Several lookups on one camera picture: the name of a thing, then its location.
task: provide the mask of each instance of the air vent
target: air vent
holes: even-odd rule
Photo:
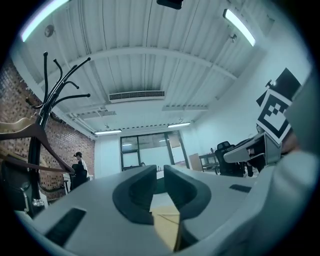
[[[111,103],[164,100],[163,90],[129,91],[109,94]]]

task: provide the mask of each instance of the ceiling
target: ceiling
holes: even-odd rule
[[[44,52],[49,54],[49,87],[59,78],[53,59],[66,73],[91,57],[69,79],[80,89],[66,86],[60,98],[91,97],[66,100],[53,109],[88,136],[191,122],[224,95],[256,54],[256,46],[223,18],[225,8],[241,13],[254,36],[266,36],[273,24],[257,0],[184,0],[181,10],[156,0],[72,0],[47,17],[26,42],[18,38],[11,57],[40,99]],[[45,37],[47,25],[54,26],[51,37]],[[109,94],[145,90],[163,90],[165,99],[109,102]]]

